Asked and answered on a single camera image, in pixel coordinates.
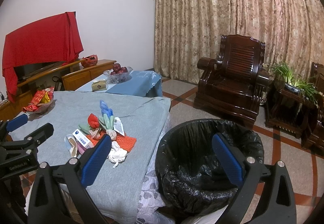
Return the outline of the white blue medicine box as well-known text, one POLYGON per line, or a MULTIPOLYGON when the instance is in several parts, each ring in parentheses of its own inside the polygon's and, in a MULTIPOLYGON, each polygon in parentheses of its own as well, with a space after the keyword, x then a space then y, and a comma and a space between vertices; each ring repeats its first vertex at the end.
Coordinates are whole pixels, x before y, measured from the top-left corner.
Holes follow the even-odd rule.
POLYGON ((84 148, 88 149, 94 147, 93 143, 79 129, 75 130, 72 135, 84 148))

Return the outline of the glass fruit bowl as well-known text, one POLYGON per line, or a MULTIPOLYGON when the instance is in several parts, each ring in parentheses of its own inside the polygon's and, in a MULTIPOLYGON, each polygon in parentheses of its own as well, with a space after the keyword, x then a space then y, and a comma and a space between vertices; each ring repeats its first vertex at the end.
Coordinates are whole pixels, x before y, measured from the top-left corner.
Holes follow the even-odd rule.
POLYGON ((121 67, 119 71, 105 70, 103 72, 104 76, 107 78, 109 84, 118 84, 121 82, 126 82, 131 79, 132 67, 121 67))

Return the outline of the snack bowl with red packets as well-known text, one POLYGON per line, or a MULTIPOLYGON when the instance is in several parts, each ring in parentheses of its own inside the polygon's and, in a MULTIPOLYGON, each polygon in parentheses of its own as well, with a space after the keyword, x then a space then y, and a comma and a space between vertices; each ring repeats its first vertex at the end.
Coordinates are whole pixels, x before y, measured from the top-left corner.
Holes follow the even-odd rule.
POLYGON ((43 114, 50 107, 54 99, 54 87, 37 91, 32 101, 24 106, 22 111, 28 114, 43 114))

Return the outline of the blue plastic bag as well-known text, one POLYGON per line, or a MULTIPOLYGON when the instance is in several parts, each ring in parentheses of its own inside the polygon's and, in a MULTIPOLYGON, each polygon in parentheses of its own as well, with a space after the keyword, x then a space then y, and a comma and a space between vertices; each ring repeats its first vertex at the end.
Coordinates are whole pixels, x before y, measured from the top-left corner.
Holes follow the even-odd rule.
POLYGON ((108 118, 110 118, 113 115, 113 110, 108 107, 108 105, 105 101, 100 100, 99 106, 101 109, 102 116, 104 116, 104 114, 106 114, 106 116, 108 116, 108 118))

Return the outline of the red cloth over television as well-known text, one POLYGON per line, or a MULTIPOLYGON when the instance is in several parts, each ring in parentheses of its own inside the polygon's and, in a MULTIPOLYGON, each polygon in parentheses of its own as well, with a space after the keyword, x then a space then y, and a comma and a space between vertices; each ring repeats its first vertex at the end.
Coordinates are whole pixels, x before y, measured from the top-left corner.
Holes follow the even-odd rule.
POLYGON ((10 102, 18 89, 18 66, 62 61, 75 61, 83 51, 77 27, 76 13, 65 12, 34 21, 5 37, 2 56, 2 76, 10 102))

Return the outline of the blue white paper cup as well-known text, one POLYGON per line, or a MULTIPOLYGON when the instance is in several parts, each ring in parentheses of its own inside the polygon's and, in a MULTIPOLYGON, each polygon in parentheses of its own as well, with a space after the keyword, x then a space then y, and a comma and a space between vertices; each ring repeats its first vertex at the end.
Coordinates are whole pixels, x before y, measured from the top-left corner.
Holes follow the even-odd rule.
POLYGON ((65 146, 66 146, 66 148, 68 149, 68 151, 70 153, 70 156, 72 158, 76 158, 78 148, 77 148, 77 141, 76 141, 75 137, 72 134, 68 134, 64 138, 64 143, 65 143, 65 146))

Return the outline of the red apples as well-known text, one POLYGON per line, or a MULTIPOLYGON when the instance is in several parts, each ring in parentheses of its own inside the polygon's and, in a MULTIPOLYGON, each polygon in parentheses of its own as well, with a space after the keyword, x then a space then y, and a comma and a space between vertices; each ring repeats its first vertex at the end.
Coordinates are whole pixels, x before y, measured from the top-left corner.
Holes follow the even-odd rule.
POLYGON ((115 63, 113 65, 113 70, 110 73, 110 75, 116 75, 116 74, 122 74, 122 73, 128 73, 127 67, 122 67, 119 63, 115 63))

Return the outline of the pink face mask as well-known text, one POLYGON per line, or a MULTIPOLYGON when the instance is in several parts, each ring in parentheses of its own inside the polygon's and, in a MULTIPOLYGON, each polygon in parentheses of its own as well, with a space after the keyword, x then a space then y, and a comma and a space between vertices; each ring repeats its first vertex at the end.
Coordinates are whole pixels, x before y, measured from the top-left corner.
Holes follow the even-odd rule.
POLYGON ((77 150, 82 155, 87 150, 87 148, 85 148, 80 142, 77 142, 77 150))

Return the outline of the orange foam net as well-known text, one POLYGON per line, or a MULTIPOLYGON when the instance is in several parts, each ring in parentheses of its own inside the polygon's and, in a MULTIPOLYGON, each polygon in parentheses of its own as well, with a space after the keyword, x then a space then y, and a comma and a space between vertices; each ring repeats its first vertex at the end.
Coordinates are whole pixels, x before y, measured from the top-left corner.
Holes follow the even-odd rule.
POLYGON ((101 138, 103 137, 103 134, 98 134, 94 137, 92 137, 92 135, 87 135, 86 136, 91 142, 92 144, 95 146, 100 140, 101 138))
POLYGON ((113 140, 113 142, 117 142, 117 144, 123 150, 126 150, 128 153, 133 149, 137 139, 129 136, 122 136, 117 134, 117 137, 113 140))

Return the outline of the red plastic bag on cabinet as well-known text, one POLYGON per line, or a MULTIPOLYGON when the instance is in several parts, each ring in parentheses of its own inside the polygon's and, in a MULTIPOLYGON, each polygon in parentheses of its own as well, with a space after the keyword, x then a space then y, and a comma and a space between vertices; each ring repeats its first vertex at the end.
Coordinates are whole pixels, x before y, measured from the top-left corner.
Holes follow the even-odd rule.
POLYGON ((89 68, 97 65, 97 63, 98 63, 98 57, 96 54, 93 54, 91 56, 83 57, 83 62, 81 63, 81 65, 84 68, 89 68))

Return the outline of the pink crumpled wrapper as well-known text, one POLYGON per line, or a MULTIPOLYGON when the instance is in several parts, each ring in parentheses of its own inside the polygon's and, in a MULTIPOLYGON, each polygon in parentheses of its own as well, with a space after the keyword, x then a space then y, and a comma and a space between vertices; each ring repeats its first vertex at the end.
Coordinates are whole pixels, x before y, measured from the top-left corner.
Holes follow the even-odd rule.
POLYGON ((89 130, 90 132, 90 137, 94 140, 100 140, 101 139, 101 135, 100 135, 100 128, 97 128, 95 130, 89 130))

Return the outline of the black bin with liner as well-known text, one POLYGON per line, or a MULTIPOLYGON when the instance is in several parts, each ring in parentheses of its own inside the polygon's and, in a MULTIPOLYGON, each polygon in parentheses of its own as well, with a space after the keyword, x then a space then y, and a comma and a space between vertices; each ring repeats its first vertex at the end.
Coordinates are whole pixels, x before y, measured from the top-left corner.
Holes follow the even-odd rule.
POLYGON ((245 156, 264 162, 259 135, 231 121, 191 120, 170 129, 159 143, 155 172, 166 202, 159 211, 176 223, 222 209, 237 192, 213 151, 216 133, 245 156))

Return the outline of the red plastic bag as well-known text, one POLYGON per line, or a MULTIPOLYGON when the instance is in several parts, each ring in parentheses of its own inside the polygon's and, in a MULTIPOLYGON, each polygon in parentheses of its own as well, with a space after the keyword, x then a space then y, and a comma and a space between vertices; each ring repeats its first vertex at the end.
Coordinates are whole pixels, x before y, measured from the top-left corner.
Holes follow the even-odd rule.
POLYGON ((81 65, 84 68, 89 68, 97 65, 97 63, 98 63, 98 57, 96 54, 93 54, 91 56, 83 57, 83 62, 81 63, 81 65))
POLYGON ((92 113, 89 115, 87 121, 88 121, 90 128, 92 128, 92 129, 97 129, 100 127, 98 118, 92 113))

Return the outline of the wooden TV cabinet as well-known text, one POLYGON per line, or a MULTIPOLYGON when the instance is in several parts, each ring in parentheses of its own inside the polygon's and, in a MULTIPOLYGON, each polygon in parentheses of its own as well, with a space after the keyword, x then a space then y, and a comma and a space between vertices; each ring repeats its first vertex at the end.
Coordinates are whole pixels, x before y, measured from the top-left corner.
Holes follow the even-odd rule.
POLYGON ((63 74, 63 87, 68 91, 74 91, 80 88, 87 82, 97 78, 104 71, 113 68, 115 60, 102 59, 94 66, 84 68, 81 66, 83 59, 78 59, 67 65, 58 62, 44 67, 37 74, 34 74, 24 81, 18 83, 18 95, 15 102, 6 102, 1 105, 1 120, 10 120, 16 117, 21 111, 22 107, 26 106, 36 93, 36 82, 44 76, 55 74, 63 74))

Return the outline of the white tube with label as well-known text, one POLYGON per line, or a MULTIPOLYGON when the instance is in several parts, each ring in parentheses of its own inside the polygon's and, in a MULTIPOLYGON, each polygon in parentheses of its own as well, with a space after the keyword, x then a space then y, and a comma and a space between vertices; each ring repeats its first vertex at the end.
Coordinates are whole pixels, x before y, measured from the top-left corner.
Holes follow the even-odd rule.
POLYGON ((122 136, 125 136, 124 126, 119 117, 114 118, 113 128, 117 133, 119 133, 122 136))

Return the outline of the grey-blue table cloth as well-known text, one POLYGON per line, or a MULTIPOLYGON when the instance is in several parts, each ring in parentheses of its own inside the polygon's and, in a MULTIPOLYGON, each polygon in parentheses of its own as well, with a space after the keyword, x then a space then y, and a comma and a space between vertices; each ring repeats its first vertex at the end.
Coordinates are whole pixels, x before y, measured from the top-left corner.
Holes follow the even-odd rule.
POLYGON ((41 116, 29 116, 28 122, 14 130, 11 137, 22 140, 43 125, 53 127, 53 134, 38 146, 37 159, 49 166, 66 166, 66 182, 79 214, 90 223, 101 222, 100 217, 90 216, 91 210, 99 210, 118 223, 135 223, 144 176, 169 108, 170 100, 164 97, 55 92, 54 107, 41 116), (108 135, 96 146, 89 146, 79 158, 72 158, 65 146, 66 136, 82 136, 79 124, 85 123, 90 114, 101 113, 100 101, 121 119, 127 135, 136 139, 133 150, 120 164, 108 160, 112 148, 108 135))

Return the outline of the dark wooden side table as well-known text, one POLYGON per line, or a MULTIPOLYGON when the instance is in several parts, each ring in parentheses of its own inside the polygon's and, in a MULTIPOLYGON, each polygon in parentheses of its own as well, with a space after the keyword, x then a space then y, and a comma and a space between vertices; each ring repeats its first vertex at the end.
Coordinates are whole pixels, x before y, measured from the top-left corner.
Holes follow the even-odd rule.
POLYGON ((288 90, 283 81, 275 80, 266 98, 265 126, 281 128, 299 139, 306 128, 307 112, 315 106, 301 93, 288 90))

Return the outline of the blue coffee table cloth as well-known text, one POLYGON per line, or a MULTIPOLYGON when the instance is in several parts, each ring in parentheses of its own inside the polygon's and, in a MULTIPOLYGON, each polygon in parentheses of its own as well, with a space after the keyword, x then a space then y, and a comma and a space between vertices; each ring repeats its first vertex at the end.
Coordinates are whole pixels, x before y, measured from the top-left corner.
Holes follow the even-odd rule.
POLYGON ((155 71, 130 72, 130 79, 125 82, 113 84, 108 81, 110 70, 105 71, 97 78, 87 82, 77 89, 79 92, 94 92, 92 85, 100 81, 106 82, 106 89, 100 89, 97 93, 125 94, 139 97, 162 97, 162 78, 155 71))

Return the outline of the tissue box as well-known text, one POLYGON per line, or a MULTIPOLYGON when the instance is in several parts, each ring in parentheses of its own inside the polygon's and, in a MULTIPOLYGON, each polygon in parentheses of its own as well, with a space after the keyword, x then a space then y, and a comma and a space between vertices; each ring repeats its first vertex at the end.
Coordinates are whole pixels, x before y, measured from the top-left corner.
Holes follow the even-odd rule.
POLYGON ((106 91, 108 89, 108 81, 106 79, 94 80, 91 84, 92 91, 106 91))

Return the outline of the potted green plant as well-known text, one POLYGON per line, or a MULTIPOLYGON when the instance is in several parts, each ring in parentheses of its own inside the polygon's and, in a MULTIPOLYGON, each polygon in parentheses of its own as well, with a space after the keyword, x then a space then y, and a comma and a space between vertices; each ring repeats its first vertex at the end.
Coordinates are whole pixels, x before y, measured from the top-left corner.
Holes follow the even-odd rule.
POLYGON ((274 63, 270 67, 270 71, 275 78, 279 78, 285 82, 287 89, 291 88, 293 91, 297 90, 298 93, 302 94, 304 99, 309 100, 313 104, 317 104, 316 95, 318 91, 315 85, 301 78, 286 62, 280 61, 279 63, 274 63))

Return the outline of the beige floral curtain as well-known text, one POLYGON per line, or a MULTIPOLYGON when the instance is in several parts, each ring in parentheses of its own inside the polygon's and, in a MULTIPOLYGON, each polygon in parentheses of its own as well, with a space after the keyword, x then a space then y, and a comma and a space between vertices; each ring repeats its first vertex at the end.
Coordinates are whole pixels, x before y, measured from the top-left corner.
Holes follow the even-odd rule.
POLYGON ((155 0, 154 69, 196 83, 201 57, 216 58, 222 35, 266 44, 264 64, 288 63, 308 77, 323 63, 320 0, 155 0))

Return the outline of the green rubber glove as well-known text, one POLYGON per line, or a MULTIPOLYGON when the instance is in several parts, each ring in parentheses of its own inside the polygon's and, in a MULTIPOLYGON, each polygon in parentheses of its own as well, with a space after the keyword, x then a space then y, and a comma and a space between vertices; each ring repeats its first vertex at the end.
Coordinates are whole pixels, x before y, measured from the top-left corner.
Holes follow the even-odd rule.
POLYGON ((113 130, 114 129, 114 116, 111 115, 110 117, 107 114, 104 114, 103 116, 100 116, 98 118, 99 124, 105 129, 105 130, 113 130))
POLYGON ((90 135, 90 130, 92 129, 89 124, 78 124, 79 130, 84 134, 84 135, 90 135))

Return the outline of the black television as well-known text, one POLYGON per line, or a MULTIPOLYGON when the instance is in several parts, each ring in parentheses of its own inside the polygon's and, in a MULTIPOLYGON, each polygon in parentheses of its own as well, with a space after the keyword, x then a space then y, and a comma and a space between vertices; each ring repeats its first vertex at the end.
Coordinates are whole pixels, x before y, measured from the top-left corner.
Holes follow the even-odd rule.
POLYGON ((24 66, 14 67, 14 71, 18 77, 18 82, 22 82, 31 76, 34 76, 40 72, 47 71, 51 68, 59 67, 63 64, 62 61, 49 62, 49 63, 36 63, 28 64, 24 66))

